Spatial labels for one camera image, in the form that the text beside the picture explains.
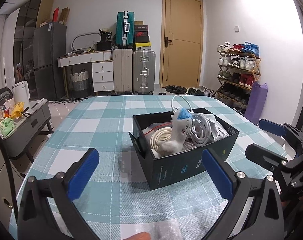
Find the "person's left hand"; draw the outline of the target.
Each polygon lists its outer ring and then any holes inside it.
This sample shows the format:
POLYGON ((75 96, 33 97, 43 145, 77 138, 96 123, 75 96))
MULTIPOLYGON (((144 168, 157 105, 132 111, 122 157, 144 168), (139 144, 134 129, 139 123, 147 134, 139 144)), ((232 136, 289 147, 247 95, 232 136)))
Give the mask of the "person's left hand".
POLYGON ((151 236, 147 232, 140 232, 140 233, 132 235, 124 240, 151 240, 151 236))

